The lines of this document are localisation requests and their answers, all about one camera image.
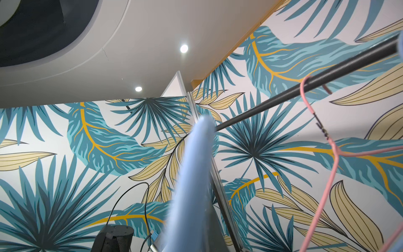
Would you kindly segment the light blue wire hanger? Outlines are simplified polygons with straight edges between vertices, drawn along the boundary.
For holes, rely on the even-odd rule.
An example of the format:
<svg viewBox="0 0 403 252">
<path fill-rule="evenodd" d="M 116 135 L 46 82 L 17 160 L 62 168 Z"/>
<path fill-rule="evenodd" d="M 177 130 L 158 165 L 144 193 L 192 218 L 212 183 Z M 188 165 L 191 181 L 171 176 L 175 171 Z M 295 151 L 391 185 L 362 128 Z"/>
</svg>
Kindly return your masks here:
<svg viewBox="0 0 403 252">
<path fill-rule="evenodd" d="M 214 135 L 214 119 L 204 115 L 188 137 L 165 230 L 165 252 L 202 249 Z"/>
</svg>

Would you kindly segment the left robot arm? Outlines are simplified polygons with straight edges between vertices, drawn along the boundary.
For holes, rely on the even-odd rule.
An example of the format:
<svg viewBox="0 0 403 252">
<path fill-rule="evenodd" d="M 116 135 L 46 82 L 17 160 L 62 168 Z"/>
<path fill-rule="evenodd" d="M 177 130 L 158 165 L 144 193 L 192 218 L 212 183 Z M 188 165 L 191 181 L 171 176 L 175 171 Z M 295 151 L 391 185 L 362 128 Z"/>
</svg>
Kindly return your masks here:
<svg viewBox="0 0 403 252">
<path fill-rule="evenodd" d="M 134 229 L 125 225 L 106 225 L 96 236 L 91 252 L 129 252 Z"/>
</svg>

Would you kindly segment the black clothes rack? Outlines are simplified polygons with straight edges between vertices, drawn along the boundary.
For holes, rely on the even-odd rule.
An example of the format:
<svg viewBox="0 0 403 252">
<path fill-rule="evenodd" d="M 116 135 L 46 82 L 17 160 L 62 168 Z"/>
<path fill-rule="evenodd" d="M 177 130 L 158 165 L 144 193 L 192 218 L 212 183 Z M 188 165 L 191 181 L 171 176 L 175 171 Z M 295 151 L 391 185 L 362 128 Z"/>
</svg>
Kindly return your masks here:
<svg viewBox="0 0 403 252">
<path fill-rule="evenodd" d="M 325 70 L 315 76 L 309 77 L 304 84 L 304 91 L 311 91 L 319 88 L 327 83 L 335 81 L 343 76 L 358 71 L 370 64 L 376 63 L 389 56 L 393 56 L 399 52 L 399 44 L 402 41 L 402 34 L 393 36 L 368 50 L 362 51 L 358 55 L 349 58 L 328 70 Z M 299 85 L 295 85 L 290 89 L 270 98 L 257 105 L 256 107 L 238 115 L 216 127 L 216 131 L 223 130 L 227 127 L 233 126 L 243 120 L 265 112 L 277 105 L 280 105 L 290 99 L 296 98 L 300 95 Z"/>
</svg>

